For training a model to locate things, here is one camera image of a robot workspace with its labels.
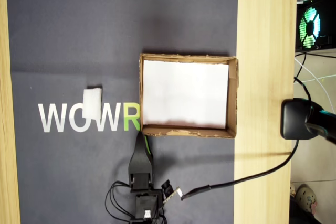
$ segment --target floor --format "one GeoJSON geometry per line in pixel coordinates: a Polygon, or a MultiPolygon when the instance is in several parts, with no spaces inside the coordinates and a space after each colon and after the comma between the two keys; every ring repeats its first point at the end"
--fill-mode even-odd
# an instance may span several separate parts
{"type": "MultiPolygon", "coordinates": [[[[335,56],[336,50],[319,51],[318,54],[335,56]]],[[[304,56],[296,57],[300,62],[304,56]]],[[[304,66],[307,67],[325,87],[330,100],[336,110],[336,59],[308,56],[304,66]]],[[[300,65],[295,62],[295,73],[300,65]]],[[[306,81],[305,85],[311,94],[312,101],[332,112],[328,97],[313,76],[302,69],[299,79],[306,81]]],[[[294,97],[306,98],[306,94],[299,84],[294,84],[294,97]]],[[[323,224],[335,223],[336,219],[336,145],[322,137],[308,141],[300,141],[297,152],[291,162],[291,182],[298,188],[301,184],[309,185],[318,200],[315,215],[323,224]]]]}

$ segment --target light wood surface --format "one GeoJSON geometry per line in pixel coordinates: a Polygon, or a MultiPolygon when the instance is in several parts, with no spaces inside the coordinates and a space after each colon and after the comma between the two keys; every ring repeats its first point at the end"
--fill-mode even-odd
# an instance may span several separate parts
{"type": "Polygon", "coordinates": [[[0,0],[0,223],[19,224],[7,0],[0,0]]]}
{"type": "MultiPolygon", "coordinates": [[[[293,96],[296,0],[238,0],[239,88],[235,179],[283,162],[291,142],[280,136],[280,105],[293,96]]],[[[288,223],[290,165],[235,186],[234,220],[288,223]]]]}

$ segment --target gray tabletop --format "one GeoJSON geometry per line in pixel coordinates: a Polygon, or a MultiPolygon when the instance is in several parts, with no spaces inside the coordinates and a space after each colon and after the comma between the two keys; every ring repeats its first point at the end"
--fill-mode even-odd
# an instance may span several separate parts
{"type": "MultiPolygon", "coordinates": [[[[124,107],[139,102],[139,54],[234,56],[237,0],[8,0],[8,16],[22,224],[118,223],[104,197],[113,181],[128,182],[137,129],[124,107]],[[108,116],[103,129],[81,118],[83,89],[94,85],[114,127],[108,116]]],[[[234,178],[234,140],[149,140],[158,188],[166,179],[187,192],[234,178]]],[[[134,210],[127,190],[117,198],[134,210]]],[[[232,187],[175,197],[166,217],[233,223],[233,199],[232,187]]]]}

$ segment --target white paper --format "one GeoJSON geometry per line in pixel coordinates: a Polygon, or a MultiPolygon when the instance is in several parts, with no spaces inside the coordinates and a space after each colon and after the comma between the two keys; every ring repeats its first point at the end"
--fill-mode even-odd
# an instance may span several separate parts
{"type": "Polygon", "coordinates": [[[100,120],[101,118],[101,89],[84,89],[82,118],[100,120]]]}
{"type": "Polygon", "coordinates": [[[228,65],[145,60],[143,124],[225,129],[228,65]]]}

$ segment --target rgb fan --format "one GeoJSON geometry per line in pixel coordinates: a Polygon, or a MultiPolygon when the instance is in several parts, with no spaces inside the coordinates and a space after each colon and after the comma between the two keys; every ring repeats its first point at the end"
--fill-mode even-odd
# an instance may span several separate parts
{"type": "Polygon", "coordinates": [[[311,48],[319,37],[321,29],[320,15],[315,8],[308,8],[301,19],[299,27],[300,40],[305,48],[311,48]]]}

